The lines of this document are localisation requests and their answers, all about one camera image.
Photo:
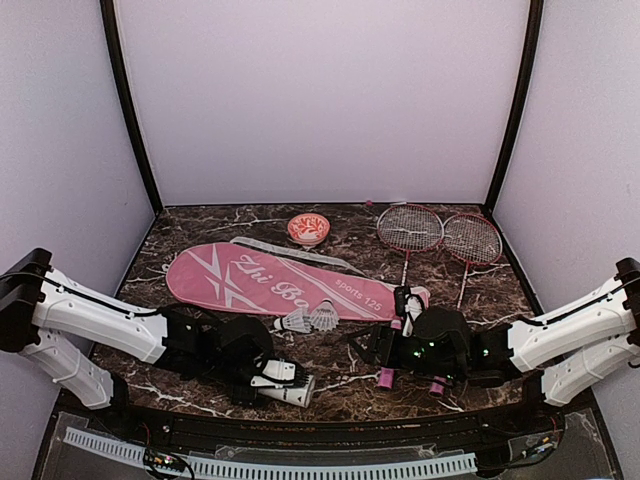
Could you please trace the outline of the white shuttlecock tube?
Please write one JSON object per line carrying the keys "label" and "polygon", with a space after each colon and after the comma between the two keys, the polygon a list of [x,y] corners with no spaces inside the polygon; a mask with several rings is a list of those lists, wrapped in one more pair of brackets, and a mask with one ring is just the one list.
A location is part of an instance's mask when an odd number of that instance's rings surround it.
{"label": "white shuttlecock tube", "polygon": [[316,378],[313,374],[307,373],[307,382],[302,387],[284,387],[284,388],[256,388],[258,393],[266,397],[289,403],[294,406],[306,408],[312,398]]}

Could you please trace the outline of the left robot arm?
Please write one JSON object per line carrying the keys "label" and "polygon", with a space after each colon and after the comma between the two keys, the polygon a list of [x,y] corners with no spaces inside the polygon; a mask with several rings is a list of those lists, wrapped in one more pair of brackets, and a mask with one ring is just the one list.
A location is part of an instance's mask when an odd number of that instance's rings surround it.
{"label": "left robot arm", "polygon": [[73,281],[36,248],[1,275],[1,349],[17,353],[73,393],[120,436],[141,427],[128,385],[94,364],[66,339],[71,333],[120,350],[186,381],[217,380],[233,401],[252,406],[267,390],[282,390],[298,377],[296,365],[274,354],[257,319],[222,321],[202,307],[174,303],[143,308]]}

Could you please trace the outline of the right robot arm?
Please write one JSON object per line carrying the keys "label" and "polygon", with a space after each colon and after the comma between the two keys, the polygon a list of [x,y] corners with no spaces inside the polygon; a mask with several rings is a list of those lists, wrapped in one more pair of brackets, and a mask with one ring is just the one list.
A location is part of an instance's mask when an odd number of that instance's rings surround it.
{"label": "right robot arm", "polygon": [[426,306],[407,288],[395,300],[400,328],[374,325],[347,335],[372,365],[406,370],[430,382],[494,388],[527,372],[538,375],[540,395],[510,413],[521,434],[534,432],[561,407],[639,355],[639,263],[624,258],[616,274],[582,298],[546,314],[474,332],[457,310]]}

